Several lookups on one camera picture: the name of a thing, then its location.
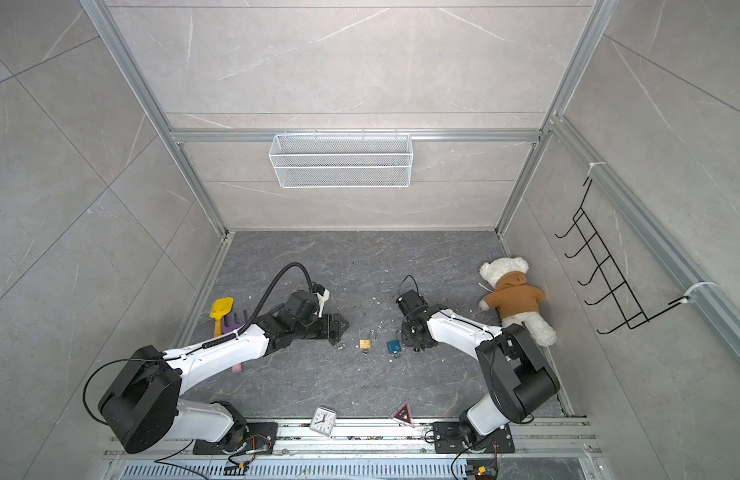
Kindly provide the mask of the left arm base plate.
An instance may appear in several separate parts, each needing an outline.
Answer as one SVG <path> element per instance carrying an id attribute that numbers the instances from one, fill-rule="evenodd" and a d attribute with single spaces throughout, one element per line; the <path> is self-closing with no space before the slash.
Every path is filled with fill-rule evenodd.
<path id="1" fill-rule="evenodd" d="M 233 427 L 220 442 L 210 443 L 197 440 L 192 448 L 194 455 L 221 455 L 263 453 L 273 451 L 279 424 L 276 422 L 252 422 L 244 427 Z"/>

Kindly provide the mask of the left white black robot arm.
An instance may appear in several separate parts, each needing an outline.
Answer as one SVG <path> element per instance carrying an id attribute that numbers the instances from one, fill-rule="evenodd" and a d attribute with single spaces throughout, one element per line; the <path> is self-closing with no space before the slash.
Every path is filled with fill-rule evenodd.
<path id="1" fill-rule="evenodd" d="M 295 340 L 338 344 L 348 321 L 323 310 L 324 296 L 299 290 L 243 326 L 194 345 L 160 351 L 153 345 L 121 360 L 121 370 L 98 402 L 100 421 L 129 454 L 162 440 L 193 440 L 200 448 L 235 453 L 249 447 L 244 416 L 227 401 L 185 399 L 199 383 L 233 366 L 289 347 Z"/>

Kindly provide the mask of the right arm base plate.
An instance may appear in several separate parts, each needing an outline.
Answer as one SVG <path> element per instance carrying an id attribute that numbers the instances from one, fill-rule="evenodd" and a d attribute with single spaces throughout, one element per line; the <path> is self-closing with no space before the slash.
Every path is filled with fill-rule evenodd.
<path id="1" fill-rule="evenodd" d="M 479 434 L 463 422 L 435 422 L 424 439 L 433 444 L 438 454 L 456 454 L 466 449 L 475 452 L 509 454 L 516 451 L 509 425 L 490 434 Z"/>

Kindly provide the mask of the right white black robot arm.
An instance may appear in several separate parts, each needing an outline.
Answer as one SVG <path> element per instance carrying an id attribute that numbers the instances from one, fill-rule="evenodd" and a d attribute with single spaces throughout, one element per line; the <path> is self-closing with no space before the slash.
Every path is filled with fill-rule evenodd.
<path id="1" fill-rule="evenodd" d="M 525 327 L 467 319 L 444 305 L 428 304 L 415 290 L 403 293 L 396 304 L 403 315 L 404 346 L 423 351 L 446 344 L 479 362 L 487 394 L 460 416 L 461 435 L 470 444 L 526 421 L 559 392 L 555 371 Z"/>

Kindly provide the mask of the blue padlock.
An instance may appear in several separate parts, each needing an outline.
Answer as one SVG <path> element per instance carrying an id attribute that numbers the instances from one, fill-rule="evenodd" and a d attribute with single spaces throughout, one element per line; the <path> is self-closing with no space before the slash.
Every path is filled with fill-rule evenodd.
<path id="1" fill-rule="evenodd" d="M 402 354 L 402 343 L 398 339 L 389 340 L 386 343 L 386 348 L 392 358 L 399 358 Z"/>

